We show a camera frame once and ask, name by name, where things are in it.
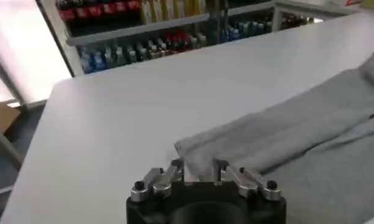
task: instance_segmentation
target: floor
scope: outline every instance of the floor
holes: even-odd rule
[[[23,112],[5,134],[22,156],[25,156],[29,149],[43,109],[44,106],[38,106]],[[0,156],[0,188],[13,185],[17,175],[18,172]]]

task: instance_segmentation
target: white shelf edge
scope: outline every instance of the white shelf edge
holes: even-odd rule
[[[305,2],[299,1],[291,1],[291,0],[275,0],[276,7],[284,8],[286,7],[297,7],[298,9],[294,9],[294,11],[298,10],[301,11],[310,11],[314,14],[341,14],[350,15],[356,13],[356,10],[350,9],[348,7],[342,7],[335,4],[326,4],[326,5],[313,5]]]
[[[159,23],[150,23],[141,26],[129,27],[125,29],[112,30],[108,32],[95,33],[90,35],[85,35],[81,37],[68,37],[66,43],[70,46],[85,45],[90,43],[95,43],[98,41],[110,40],[118,37],[126,37],[135,34],[151,32],[155,30],[161,30],[171,27],[183,26],[192,23],[203,22],[209,19],[209,14],[202,14],[196,16],[189,16],[180,19],[173,19],[168,21],[163,21]]]
[[[274,7],[275,7],[274,1],[262,2],[262,3],[258,3],[254,5],[246,5],[242,7],[229,9],[228,15],[229,16],[240,15],[244,13],[255,12],[255,11],[270,9]]]

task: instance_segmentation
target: drink display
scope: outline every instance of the drink display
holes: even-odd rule
[[[191,34],[180,30],[168,32],[163,37],[149,38],[125,45],[116,42],[118,41],[114,40],[113,43],[79,49],[81,66],[85,74],[207,46],[207,38],[204,34]]]
[[[55,4],[72,37],[206,13],[206,0],[56,0]]]
[[[295,28],[310,23],[314,23],[314,18],[306,18],[303,16],[296,16],[289,13],[283,13],[281,29],[284,30]]]
[[[263,35],[272,31],[272,22],[270,20],[233,20],[230,21],[227,29],[222,29],[220,33],[220,43],[235,41],[242,38]]]

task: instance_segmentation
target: gray fabric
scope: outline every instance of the gray fabric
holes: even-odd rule
[[[192,175],[213,157],[266,173],[289,223],[362,223],[374,216],[374,54],[286,102],[176,143]]]

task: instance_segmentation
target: red bottle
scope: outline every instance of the red bottle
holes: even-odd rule
[[[89,12],[92,17],[99,18],[102,15],[102,6],[98,0],[87,0]]]
[[[115,11],[116,11],[116,20],[119,23],[122,23],[125,26],[126,19],[127,19],[127,2],[124,0],[116,0],[115,1]]]
[[[105,16],[113,16],[116,13],[115,0],[102,0],[102,11]]]
[[[57,0],[55,3],[61,19],[69,25],[76,19],[72,0]]]
[[[139,0],[127,0],[128,22],[131,26],[142,25]]]
[[[77,19],[80,20],[80,23],[88,22],[88,19],[91,17],[91,12],[85,0],[74,0],[74,6],[76,11]]]

